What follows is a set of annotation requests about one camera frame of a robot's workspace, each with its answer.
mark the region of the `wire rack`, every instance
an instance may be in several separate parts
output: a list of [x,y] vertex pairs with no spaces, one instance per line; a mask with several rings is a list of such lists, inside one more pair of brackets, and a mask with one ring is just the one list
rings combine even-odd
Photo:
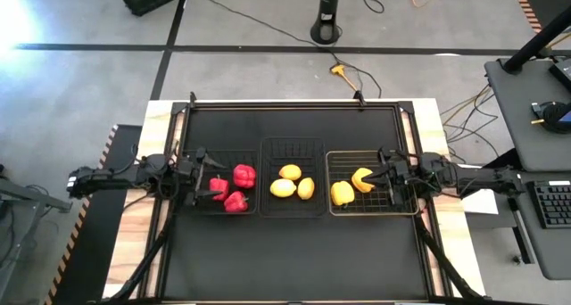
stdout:
[[[192,161],[196,161],[196,151],[184,151],[183,155],[188,155]],[[234,185],[233,173],[234,167],[239,164],[249,165],[258,170],[258,153],[255,151],[208,151],[208,155],[216,162],[221,163],[228,168],[215,169],[213,167],[205,167],[200,188],[208,190],[210,187],[210,179],[220,176],[220,178],[227,180],[230,184],[228,194],[232,194],[234,191],[241,191],[248,198],[248,210],[241,212],[238,215],[254,213],[258,204],[256,195],[258,179],[256,179],[256,185],[254,188],[244,189]],[[189,190],[190,188],[181,189],[181,193],[186,195]],[[201,199],[191,208],[191,211],[193,213],[203,215],[228,215],[228,213],[224,211],[224,202],[213,201],[211,198]]]
[[[295,164],[302,170],[299,182],[311,177],[315,191],[309,200],[302,200],[297,193],[287,198],[277,198],[269,188],[280,179],[280,169]],[[327,212],[327,188],[325,180],[325,150],[323,141],[317,138],[266,138],[261,143],[260,214],[265,217],[315,218]]]
[[[373,172],[379,171],[380,162],[377,152],[328,152],[327,153],[327,182],[329,188],[337,181],[347,181],[352,184],[351,177],[359,168],[367,168]],[[350,215],[413,215],[418,212],[416,195],[408,188],[402,192],[391,193],[388,190],[373,188],[370,193],[355,192],[355,201],[343,206],[336,206],[329,198],[331,213],[336,216]],[[402,203],[395,203],[394,198],[401,197]]]

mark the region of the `yellow bell pepper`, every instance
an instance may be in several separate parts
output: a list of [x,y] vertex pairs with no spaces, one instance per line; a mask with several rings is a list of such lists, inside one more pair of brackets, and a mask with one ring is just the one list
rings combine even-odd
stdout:
[[341,206],[355,200],[353,187],[346,181],[339,181],[331,186],[331,200],[336,206]]
[[353,185],[355,186],[355,188],[357,188],[357,190],[359,190],[360,192],[362,192],[364,194],[370,193],[371,190],[373,190],[373,188],[375,188],[375,186],[363,182],[362,178],[365,176],[368,176],[372,173],[373,173],[373,171],[371,171],[367,168],[359,168],[359,169],[357,169],[357,171],[355,171],[355,173],[351,177],[351,182],[353,182]]

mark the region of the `black pole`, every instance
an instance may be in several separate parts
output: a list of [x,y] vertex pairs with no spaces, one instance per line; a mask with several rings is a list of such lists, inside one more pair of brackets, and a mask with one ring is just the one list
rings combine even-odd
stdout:
[[563,32],[571,25],[571,6],[558,15],[537,35],[529,40],[516,54],[503,64],[503,69],[507,73],[518,72],[522,65],[529,61],[532,56],[536,56],[551,40]]
[[311,27],[310,35],[316,43],[333,44],[339,39],[339,28],[335,22],[339,0],[319,0],[319,14]]

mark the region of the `gray floor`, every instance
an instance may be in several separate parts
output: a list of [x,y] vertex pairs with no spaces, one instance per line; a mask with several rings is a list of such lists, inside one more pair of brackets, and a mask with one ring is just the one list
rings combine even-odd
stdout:
[[[121,0],[7,0],[0,27],[8,42],[60,44],[164,44],[177,2],[136,18]],[[238,11],[309,38],[317,0],[219,0]],[[361,0],[340,0],[339,46],[518,48],[533,31],[517,0],[435,0],[415,9],[410,0],[383,0],[386,13],[370,12]],[[20,25],[13,25],[17,19]],[[205,0],[188,0],[178,45],[303,45]],[[483,65],[493,57],[343,54],[342,59],[373,74],[383,97],[435,97],[446,109],[485,84]],[[141,124],[161,53],[0,52],[0,161],[20,184],[45,186],[65,196],[68,173],[95,166],[104,140],[117,123]],[[174,53],[161,99],[348,98],[351,90],[332,77],[326,54]],[[377,97],[363,77],[366,97]],[[491,100],[484,110],[499,114]],[[460,114],[452,123],[463,119]],[[475,116],[477,128],[486,118]],[[484,128],[500,153],[512,143],[502,119]],[[451,144],[473,163],[494,157],[476,137]],[[43,300],[75,222],[50,213],[37,246],[20,264],[12,300]],[[511,232],[474,232],[476,255],[489,295],[511,301],[568,304],[571,283],[551,282],[537,266],[514,267]]]

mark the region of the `keyboard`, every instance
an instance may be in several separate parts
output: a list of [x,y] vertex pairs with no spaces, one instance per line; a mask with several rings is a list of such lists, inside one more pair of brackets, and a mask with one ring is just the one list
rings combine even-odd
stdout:
[[543,228],[571,228],[571,182],[534,181],[527,185]]

